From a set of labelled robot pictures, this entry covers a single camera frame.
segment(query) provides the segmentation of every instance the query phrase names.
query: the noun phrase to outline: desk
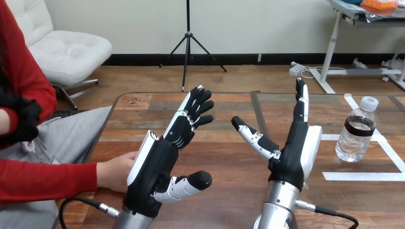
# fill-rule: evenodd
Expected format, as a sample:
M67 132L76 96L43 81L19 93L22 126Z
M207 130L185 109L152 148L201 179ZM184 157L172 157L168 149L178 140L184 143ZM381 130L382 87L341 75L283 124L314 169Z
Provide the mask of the desk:
M318 70L310 69L309 71L314 76L322 89L328 94L335 94L335 91L326 82L327 75L387 75L394 83L405 90L405 61L401 70L390 69L347 69L347 70L329 70L330 61L335 50L335 45L338 39L339 28L341 21L346 21L350 25L356 27L405 27L405 18L400 21L373 21L367 22L362 9L356 5L345 3L342 0L328 0L333 7L333 12L336 13L335 26L332 36L330 37L328 50L326 52L325 62L321 74Z
M163 134L186 94L134 93L116 100L113 111L90 156L91 162L106 161L137 150L148 129ZM345 163L337 159L336 140L323 140L307 185L300 199L356 217L360 228L403 228L405 224L405 176L382 149L391 146L405 158L405 113L389 98L376 97L377 129L388 142L371 142L365 159ZM405 97L391 97L399 105ZM310 95L309 122L321 125L323 138L336 137L351 107L343 95ZM360 103L361 97L354 96ZM246 144L230 123L240 116L256 129L268 130L270 137L284 146L296 103L294 94L213 93L215 106L209 111L212 124L197 129L193 141L179 155L173 175L206 170L213 184L203 192L182 201L164 204L152 223L153 229L249 229L261 212L270 174L267 162ZM399 181L339 181L349 175L331 176L324 172L384 173L386 179ZM83 193L115 208L121 207L122 194L101 189ZM81 203L69 204L65 211L69 229L108 229L113 219ZM339 218L296 210L300 229L348 228L351 223Z

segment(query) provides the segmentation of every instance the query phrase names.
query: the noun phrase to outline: black baseboard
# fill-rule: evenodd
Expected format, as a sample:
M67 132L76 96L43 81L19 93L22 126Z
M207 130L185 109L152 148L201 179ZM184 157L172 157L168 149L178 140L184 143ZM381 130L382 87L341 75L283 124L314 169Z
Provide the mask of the black baseboard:
M351 64L357 57L364 64L381 64L393 57L391 53L336 53L332 57L332 64ZM159 66L167 54L112 54L103 65L116 66ZM300 64L322 64L325 53L272 53L262 54L258 62L258 54L214 54L222 65L284 65L295 61ZM174 54L167 65L184 65L184 54ZM188 65L215 65L206 54L192 54Z

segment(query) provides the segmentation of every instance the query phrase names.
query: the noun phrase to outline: gray pants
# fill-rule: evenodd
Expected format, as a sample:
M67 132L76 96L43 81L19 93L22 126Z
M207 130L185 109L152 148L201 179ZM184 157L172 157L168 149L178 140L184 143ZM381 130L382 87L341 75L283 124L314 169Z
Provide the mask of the gray pants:
M24 152L17 143L0 150L0 159L49 163L55 158L61 164L79 162L110 110L111 107L98 108L46 121L38 126L39 135L34 139L38 158ZM54 200L0 205L0 229L50 229L57 215Z

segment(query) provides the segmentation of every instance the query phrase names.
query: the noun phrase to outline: white cable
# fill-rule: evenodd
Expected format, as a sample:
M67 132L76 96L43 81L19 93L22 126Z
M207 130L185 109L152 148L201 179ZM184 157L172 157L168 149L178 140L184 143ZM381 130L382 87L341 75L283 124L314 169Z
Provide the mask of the white cable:
M320 67L309 67L309 66L304 66L304 65L303 65L303 67L305 68L305 71L301 72L301 76L304 78L307 78L307 79L312 79L314 77L313 76L312 77L304 76L303 75L304 72L309 72L310 69L316 69L318 71L322 71L322 68L323 68L321 66ZM329 68L346 70L345 68L338 68L338 67L329 67Z

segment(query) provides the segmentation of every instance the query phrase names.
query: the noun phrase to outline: robotic hand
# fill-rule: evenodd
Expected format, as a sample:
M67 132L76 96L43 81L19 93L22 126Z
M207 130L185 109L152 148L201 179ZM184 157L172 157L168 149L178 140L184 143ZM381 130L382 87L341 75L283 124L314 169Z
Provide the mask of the robotic hand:
M148 229L162 203L181 200L211 185L211 175L205 171L170 177L179 151L190 143L194 130L213 121L212 115L200 117L213 108L213 101L207 102L210 97L211 92L202 86L192 89L162 137L148 131L127 178L123 207L111 214L116 218L114 229Z
M282 150L268 137L244 123L238 116L232 124L242 138L262 157L268 160L271 175L268 179L268 194L262 214L255 222L255 229L288 228L295 209L296 200L307 180L318 151L322 128L308 126L308 88L299 78L296 81L294 117Z
M212 115L200 115L214 107L211 91L195 87L186 96L169 123L163 138L182 150L194 137L194 130L213 121Z

